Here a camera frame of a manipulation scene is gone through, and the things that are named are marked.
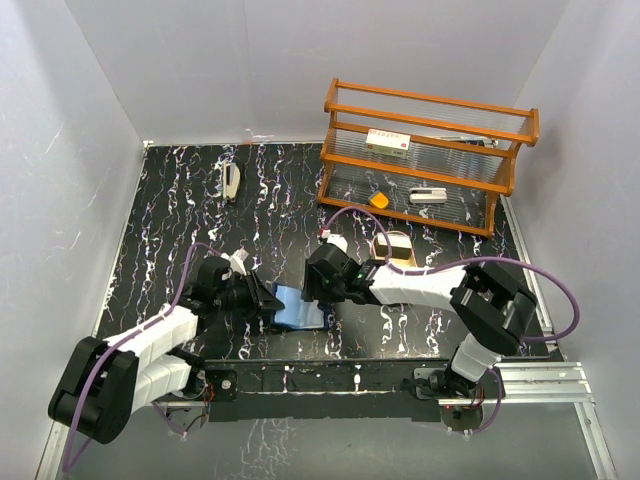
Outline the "blue card holder wallet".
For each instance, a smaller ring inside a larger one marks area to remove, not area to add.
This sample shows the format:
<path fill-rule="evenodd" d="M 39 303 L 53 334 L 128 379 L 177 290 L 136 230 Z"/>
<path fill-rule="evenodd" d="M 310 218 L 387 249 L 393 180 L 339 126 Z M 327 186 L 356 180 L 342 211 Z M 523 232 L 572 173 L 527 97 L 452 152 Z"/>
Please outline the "blue card holder wallet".
<path fill-rule="evenodd" d="M 271 319 L 271 324 L 276 328 L 290 331 L 329 328 L 329 312 L 323 309 L 317 300 L 304 300 L 300 289 L 274 284 L 273 294 L 284 305 L 284 308 L 276 311 Z"/>

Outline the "stack of silver cards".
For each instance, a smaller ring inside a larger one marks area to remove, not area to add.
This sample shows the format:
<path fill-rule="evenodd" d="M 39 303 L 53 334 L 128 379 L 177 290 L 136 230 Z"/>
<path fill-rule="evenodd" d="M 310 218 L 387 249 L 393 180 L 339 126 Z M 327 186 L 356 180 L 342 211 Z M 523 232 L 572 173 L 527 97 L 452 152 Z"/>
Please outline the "stack of silver cards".
<path fill-rule="evenodd" d="M 384 236 L 378 234 L 372 244 L 373 254 L 376 258 L 386 258 L 389 256 L 398 260 L 409 260 L 413 254 L 411 239 L 405 235 Z"/>

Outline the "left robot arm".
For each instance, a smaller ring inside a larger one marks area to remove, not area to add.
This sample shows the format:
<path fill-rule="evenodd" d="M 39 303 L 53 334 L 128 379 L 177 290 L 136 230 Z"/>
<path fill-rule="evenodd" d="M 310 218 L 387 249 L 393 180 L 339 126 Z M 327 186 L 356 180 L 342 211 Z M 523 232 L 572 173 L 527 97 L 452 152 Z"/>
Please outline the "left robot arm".
<path fill-rule="evenodd" d="M 173 350 L 204 331 L 209 315 L 232 312 L 249 318 L 284 309 L 281 298 L 237 256 L 206 258 L 195 278 L 181 284 L 175 303 L 151 319 L 106 339 L 80 340 L 48 405 L 51 420 L 108 444 L 130 416 L 156 399 L 178 392 L 200 396 L 207 376 Z"/>

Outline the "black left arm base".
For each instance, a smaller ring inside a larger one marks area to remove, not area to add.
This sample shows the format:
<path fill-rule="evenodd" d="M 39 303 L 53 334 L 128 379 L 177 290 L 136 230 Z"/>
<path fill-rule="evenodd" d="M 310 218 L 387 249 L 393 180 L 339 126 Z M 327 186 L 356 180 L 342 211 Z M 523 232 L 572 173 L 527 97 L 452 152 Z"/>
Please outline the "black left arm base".
<path fill-rule="evenodd" d="M 237 396 L 237 374 L 229 369 L 206 369 L 204 364 L 191 368 L 186 385 L 170 393 L 177 403 L 167 401 L 161 412 L 173 434 L 186 438 L 193 430 L 203 427 L 211 418 L 216 402 L 230 402 Z"/>

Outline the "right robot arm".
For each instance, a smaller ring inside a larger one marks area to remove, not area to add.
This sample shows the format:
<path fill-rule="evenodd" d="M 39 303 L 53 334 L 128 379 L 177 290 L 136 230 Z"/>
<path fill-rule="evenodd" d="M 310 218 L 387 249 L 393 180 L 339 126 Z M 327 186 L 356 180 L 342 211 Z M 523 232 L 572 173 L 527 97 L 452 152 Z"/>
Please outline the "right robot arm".
<path fill-rule="evenodd" d="M 307 302 L 424 306 L 453 312 L 467 329 L 447 366 L 420 380 L 437 395 L 466 397 L 503 357 L 519 351 L 538 300 L 498 257 L 420 270 L 384 260 L 358 263 L 325 243 L 305 261 L 302 298 Z"/>

